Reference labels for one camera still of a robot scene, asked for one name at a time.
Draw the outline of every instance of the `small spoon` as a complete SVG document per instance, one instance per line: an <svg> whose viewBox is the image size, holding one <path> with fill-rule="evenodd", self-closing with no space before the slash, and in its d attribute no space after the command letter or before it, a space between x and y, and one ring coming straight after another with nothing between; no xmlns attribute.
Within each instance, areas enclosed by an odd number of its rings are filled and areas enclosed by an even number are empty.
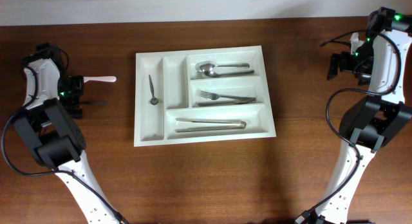
<svg viewBox="0 0 412 224"><path fill-rule="evenodd" d="M239 68L249 68L250 64L249 63L239 63L239 64L216 64L215 62L212 61L203 61L199 62L195 65L195 69L199 72L205 72L205 71L212 71L213 68L215 67L239 67Z"/></svg>
<svg viewBox="0 0 412 224"><path fill-rule="evenodd" d="M249 71L241 71L241 72L232 72L232 73L216 73L215 71L204 71L203 72L206 77L209 78L218 78L222 76L227 76L227 75L248 75L248 74L253 74L255 73L254 70L249 70Z"/></svg>
<svg viewBox="0 0 412 224"><path fill-rule="evenodd" d="M152 93L152 99L150 100L150 104L156 105L159 103L159 100L155 97L155 89L153 88L152 78L149 75L149 85L150 85L150 92Z"/></svg>

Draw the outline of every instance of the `fork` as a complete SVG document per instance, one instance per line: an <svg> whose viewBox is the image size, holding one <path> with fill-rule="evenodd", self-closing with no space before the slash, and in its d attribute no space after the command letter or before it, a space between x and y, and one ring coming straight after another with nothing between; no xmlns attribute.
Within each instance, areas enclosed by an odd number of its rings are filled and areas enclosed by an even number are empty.
<svg viewBox="0 0 412 224"><path fill-rule="evenodd" d="M253 103L256 101L256 98L250 98L242 101L224 101L224 102L199 102L198 106L220 106L220 105L227 105L227 104L233 104L233 105L241 105L241 104L249 104Z"/></svg>
<svg viewBox="0 0 412 224"><path fill-rule="evenodd" d="M216 100L219 98L231 98L236 100L246 100L250 99L250 97L239 97L239 96L230 96L230 95L218 95L217 93L210 93L206 91L200 91L200 96L203 98L207 98L209 100Z"/></svg>

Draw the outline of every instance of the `tray compartment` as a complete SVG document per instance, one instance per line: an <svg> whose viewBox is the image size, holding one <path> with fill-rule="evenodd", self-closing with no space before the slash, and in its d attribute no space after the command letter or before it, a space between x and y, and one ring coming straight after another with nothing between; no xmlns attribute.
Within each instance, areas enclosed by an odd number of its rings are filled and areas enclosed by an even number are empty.
<svg viewBox="0 0 412 224"><path fill-rule="evenodd" d="M244 129L177 133L175 131L176 129L219 125L177 122L177 118L244 121L247 123L247 125ZM165 131L167 133L167 139L267 133L268 123L265 121L266 119L267 112L266 107L263 104L247 104L244 106L202 107L197 109L179 109L175 111L166 111Z"/></svg>
<svg viewBox="0 0 412 224"><path fill-rule="evenodd" d="M188 108L186 56L164 57L163 73L165 108Z"/></svg>
<svg viewBox="0 0 412 224"><path fill-rule="evenodd" d="M164 139L164 100L163 100L163 60L161 57L146 57L138 62L141 70L140 78L140 140ZM152 94L149 86L149 75L152 78L154 95L159 100L157 105L150 104Z"/></svg>
<svg viewBox="0 0 412 224"><path fill-rule="evenodd" d="M197 72L194 68L195 65L203 61L213 61L217 64L234 64L246 62L250 64L250 68L235 68L235 67L222 67L214 68L213 71L216 73L228 73L233 71L247 71L254 70L254 74L250 75L233 75L230 77L245 77L252 75L259 75L260 71L260 61L259 56L256 51L239 51L232 53L215 53L215 54L199 54L199 55L189 55L187 56L187 74L193 79L203 79L200 72Z"/></svg>
<svg viewBox="0 0 412 224"><path fill-rule="evenodd" d="M219 98L209 100L200 96L200 91L217 93L219 95L232 95L240 97L255 97L255 103L264 103L263 86L260 77L233 77L222 79L192 80L191 81L191 100L192 107L199 107L199 102L222 102L233 101L230 98Z"/></svg>

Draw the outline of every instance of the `white wall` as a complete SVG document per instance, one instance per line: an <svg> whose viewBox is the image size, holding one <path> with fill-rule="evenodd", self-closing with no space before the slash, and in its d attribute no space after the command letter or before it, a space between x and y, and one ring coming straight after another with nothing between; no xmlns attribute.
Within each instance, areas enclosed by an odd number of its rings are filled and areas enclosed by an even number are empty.
<svg viewBox="0 0 412 224"><path fill-rule="evenodd" d="M0 0L0 26L412 14L411 0Z"/></svg>

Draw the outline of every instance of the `silver fork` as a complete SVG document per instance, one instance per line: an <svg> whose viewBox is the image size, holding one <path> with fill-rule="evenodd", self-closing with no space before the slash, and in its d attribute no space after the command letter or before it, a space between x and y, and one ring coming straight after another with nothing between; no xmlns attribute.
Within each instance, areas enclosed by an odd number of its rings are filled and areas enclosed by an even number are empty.
<svg viewBox="0 0 412 224"><path fill-rule="evenodd" d="M236 100L246 100L250 99L250 97L239 97L239 96L230 96L230 95L218 95L217 93L210 93L206 91L200 91L200 96L203 98L207 98L209 100L216 100L219 98L231 98Z"/></svg>

